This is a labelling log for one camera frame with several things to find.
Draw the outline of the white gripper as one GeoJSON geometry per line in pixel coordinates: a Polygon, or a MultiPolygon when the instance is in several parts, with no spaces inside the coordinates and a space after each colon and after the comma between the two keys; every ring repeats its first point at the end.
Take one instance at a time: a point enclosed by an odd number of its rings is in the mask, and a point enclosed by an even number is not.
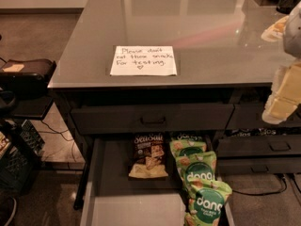
{"type": "Polygon", "coordinates": [[[261,118],[270,124],[286,121],[301,104],[301,60],[290,66],[280,66],[274,76],[272,93],[264,106],[261,118]]]}

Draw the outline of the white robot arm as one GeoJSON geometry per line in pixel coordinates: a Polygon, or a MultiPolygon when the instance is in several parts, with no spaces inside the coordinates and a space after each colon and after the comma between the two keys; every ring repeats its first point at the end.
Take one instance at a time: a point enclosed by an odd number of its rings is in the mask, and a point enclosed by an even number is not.
{"type": "Polygon", "coordinates": [[[289,15],[265,29],[261,38],[266,41],[281,40],[284,52],[295,58],[290,66],[277,69],[271,94],[261,115],[267,123],[280,124],[301,104],[301,2],[289,15]]]}

